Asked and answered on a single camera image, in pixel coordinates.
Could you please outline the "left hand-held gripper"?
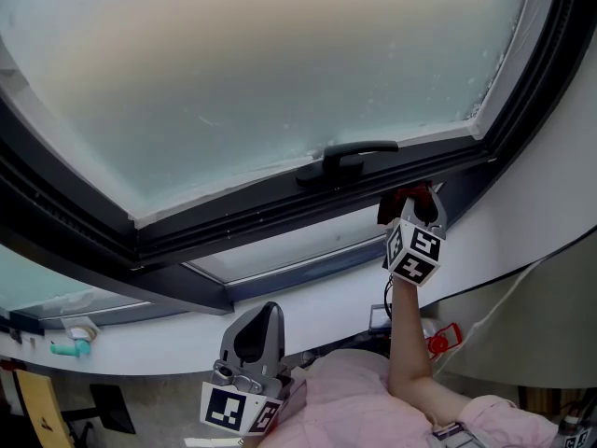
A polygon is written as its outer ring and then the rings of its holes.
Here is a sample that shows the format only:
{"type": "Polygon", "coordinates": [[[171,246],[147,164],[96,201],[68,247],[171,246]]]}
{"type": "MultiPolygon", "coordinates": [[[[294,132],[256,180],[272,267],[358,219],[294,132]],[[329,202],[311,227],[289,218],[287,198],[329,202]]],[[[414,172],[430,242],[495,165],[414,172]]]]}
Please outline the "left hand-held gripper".
{"type": "Polygon", "coordinates": [[[284,356],[285,320],[277,303],[240,315],[224,332],[221,360],[202,384],[200,421],[238,436],[265,435],[294,384],[278,374],[284,356]]]}

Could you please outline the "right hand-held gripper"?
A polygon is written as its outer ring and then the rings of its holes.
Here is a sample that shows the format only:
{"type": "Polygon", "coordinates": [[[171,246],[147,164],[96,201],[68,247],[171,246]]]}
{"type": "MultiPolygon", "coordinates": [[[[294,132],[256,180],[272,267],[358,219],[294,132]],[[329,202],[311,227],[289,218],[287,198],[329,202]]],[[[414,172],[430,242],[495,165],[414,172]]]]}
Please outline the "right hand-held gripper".
{"type": "Polygon", "coordinates": [[[416,287],[423,286],[439,269],[443,257],[447,215],[434,187],[426,185],[437,216],[426,224],[416,214],[417,201],[408,197],[400,218],[386,227],[382,267],[416,287]]]}

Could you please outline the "red wiping cloth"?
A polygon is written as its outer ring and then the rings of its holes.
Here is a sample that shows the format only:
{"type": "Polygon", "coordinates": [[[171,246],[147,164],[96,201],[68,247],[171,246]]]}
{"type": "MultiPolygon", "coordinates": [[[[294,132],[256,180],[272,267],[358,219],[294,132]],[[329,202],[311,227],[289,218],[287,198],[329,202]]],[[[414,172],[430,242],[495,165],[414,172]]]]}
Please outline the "red wiping cloth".
{"type": "Polygon", "coordinates": [[[438,210],[430,186],[427,182],[420,182],[384,195],[379,204],[377,223],[388,225],[401,217],[407,199],[414,201],[414,214],[423,223],[430,224],[437,220],[438,210]]]}

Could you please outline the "person's right forearm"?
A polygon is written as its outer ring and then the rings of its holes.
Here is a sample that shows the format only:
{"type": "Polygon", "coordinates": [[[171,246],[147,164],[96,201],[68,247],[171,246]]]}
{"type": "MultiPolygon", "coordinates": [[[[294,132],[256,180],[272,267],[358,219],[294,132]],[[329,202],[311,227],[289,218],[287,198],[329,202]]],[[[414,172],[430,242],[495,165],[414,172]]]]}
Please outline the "person's right forearm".
{"type": "Polygon", "coordinates": [[[423,336],[417,287],[396,277],[392,288],[389,360],[388,390],[392,396],[441,426],[457,421],[470,399],[434,380],[423,336]]]}

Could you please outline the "person's pink shirt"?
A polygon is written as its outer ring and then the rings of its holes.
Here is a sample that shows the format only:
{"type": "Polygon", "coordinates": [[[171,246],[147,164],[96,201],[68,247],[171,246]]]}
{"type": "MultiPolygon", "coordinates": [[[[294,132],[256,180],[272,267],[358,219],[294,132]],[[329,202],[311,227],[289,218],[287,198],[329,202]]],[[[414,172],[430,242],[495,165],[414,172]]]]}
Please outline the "person's pink shirt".
{"type": "Polygon", "coordinates": [[[421,377],[388,389],[390,362],[337,350],[307,371],[294,406],[258,448],[431,448],[435,431],[459,424],[486,448],[549,448],[557,427],[494,395],[469,399],[421,377]]]}

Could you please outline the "small black display device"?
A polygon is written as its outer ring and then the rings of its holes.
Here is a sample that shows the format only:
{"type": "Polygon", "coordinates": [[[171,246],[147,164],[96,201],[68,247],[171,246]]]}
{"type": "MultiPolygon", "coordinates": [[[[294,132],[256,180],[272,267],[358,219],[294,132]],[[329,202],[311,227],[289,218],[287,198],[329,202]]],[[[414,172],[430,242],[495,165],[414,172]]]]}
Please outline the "small black display device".
{"type": "Polygon", "coordinates": [[[392,322],[386,312],[383,304],[374,304],[370,307],[368,334],[369,335],[389,335],[391,333],[392,322]]]}

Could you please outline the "clear plastic bottle red label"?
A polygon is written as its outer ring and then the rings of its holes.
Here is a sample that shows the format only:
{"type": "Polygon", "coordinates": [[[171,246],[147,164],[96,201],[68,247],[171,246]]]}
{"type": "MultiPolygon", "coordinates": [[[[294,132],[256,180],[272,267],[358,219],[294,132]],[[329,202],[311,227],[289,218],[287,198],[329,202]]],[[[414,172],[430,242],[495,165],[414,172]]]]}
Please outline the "clear plastic bottle red label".
{"type": "Polygon", "coordinates": [[[462,332],[454,322],[446,324],[434,318],[423,318],[422,327],[431,360],[435,360],[463,342],[462,332]]]}

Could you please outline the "white partition panel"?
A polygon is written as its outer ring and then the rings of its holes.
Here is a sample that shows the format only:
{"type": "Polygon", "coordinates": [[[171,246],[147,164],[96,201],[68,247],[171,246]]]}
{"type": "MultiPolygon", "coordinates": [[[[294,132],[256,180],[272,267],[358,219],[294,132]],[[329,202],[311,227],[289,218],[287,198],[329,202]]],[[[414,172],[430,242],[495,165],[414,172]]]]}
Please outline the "white partition panel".
{"type": "Polygon", "coordinates": [[[507,385],[597,386],[597,231],[528,275],[436,301],[423,314],[468,337],[447,372],[507,385]]]}

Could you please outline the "teal plastic tool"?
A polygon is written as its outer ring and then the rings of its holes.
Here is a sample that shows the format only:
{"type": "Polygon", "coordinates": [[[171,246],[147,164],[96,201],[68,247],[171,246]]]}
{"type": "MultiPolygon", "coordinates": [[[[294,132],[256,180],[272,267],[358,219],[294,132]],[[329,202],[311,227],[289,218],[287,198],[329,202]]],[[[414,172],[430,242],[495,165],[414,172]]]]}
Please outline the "teal plastic tool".
{"type": "Polygon", "coordinates": [[[51,343],[50,351],[58,356],[80,357],[90,353],[90,343],[86,340],[74,340],[70,345],[51,343]]]}

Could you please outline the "openable frosted window sash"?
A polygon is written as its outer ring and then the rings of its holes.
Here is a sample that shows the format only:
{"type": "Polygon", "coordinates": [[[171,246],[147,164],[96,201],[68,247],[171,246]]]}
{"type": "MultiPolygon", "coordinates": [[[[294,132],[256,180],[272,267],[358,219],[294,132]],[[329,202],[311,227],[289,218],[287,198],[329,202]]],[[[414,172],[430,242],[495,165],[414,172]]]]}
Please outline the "openable frosted window sash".
{"type": "Polygon", "coordinates": [[[143,228],[328,146],[482,137],[549,2],[0,0],[0,84],[143,228]]]}

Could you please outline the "large fixed frosted window pane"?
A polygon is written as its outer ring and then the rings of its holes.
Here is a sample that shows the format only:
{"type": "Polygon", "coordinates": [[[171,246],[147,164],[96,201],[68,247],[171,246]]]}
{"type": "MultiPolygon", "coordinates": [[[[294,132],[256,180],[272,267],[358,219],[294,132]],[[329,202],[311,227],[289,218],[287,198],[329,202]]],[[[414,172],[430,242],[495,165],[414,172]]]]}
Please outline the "large fixed frosted window pane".
{"type": "Polygon", "coordinates": [[[0,245],[0,308],[8,312],[46,319],[145,305],[55,273],[0,245]]]}

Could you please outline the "yellow chair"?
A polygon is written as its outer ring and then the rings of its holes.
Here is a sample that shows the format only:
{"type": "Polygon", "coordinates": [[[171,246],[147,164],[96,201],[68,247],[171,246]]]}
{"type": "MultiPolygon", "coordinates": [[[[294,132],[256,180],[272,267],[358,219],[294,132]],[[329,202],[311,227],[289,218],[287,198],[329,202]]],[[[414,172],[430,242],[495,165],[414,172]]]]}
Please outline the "yellow chair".
{"type": "Polygon", "coordinates": [[[116,385],[91,384],[91,407],[63,411],[52,381],[46,375],[16,370],[13,378],[23,411],[32,423],[42,448],[89,448],[88,435],[93,430],[93,418],[99,419],[107,430],[130,435],[136,433],[121,389],[116,385]]]}

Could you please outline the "spare grey hand-held gripper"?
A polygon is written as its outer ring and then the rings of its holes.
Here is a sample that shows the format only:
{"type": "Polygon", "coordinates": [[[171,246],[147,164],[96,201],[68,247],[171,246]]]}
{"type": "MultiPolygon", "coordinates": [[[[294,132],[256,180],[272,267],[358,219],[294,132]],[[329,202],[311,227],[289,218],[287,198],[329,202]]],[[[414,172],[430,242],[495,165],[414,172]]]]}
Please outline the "spare grey hand-held gripper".
{"type": "Polygon", "coordinates": [[[597,404],[573,407],[559,424],[555,448],[597,448],[597,404]]]}

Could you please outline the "dark grey window frame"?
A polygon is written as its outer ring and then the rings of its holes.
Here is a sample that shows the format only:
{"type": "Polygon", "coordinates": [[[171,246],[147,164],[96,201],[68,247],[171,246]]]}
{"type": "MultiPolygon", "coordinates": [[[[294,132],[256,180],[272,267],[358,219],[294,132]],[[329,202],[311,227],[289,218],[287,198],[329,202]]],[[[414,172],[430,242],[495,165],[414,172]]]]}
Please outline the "dark grey window frame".
{"type": "Polygon", "coordinates": [[[360,176],[302,188],[296,172],[308,162],[143,228],[33,135],[0,84],[0,245],[123,296],[228,314],[237,288],[192,260],[345,216],[423,181],[441,186],[447,219],[456,223],[544,126],[596,31],[597,0],[550,0],[521,76],[485,109],[492,120],[482,137],[398,143],[395,153],[365,153],[360,176]]]}

